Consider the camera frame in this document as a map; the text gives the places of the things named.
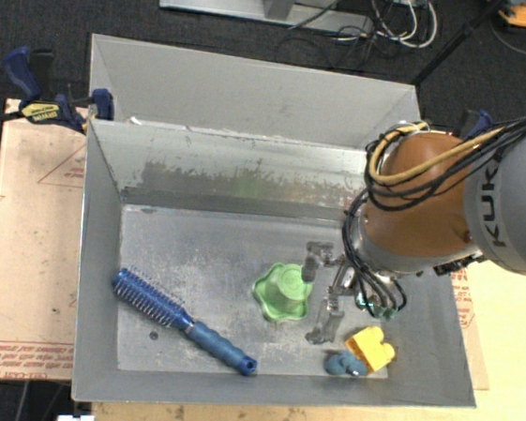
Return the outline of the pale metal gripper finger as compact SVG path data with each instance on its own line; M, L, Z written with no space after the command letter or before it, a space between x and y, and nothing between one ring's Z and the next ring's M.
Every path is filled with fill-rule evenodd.
M334 264L334 244L327 241L308 241L307 254L302 265L301 277L303 281L313 282L318 269L330 267Z
M343 321L345 312L341 310L339 301L330 297L325 297L320 305L317 321L305 339L313 345L332 343L336 339L336 334Z

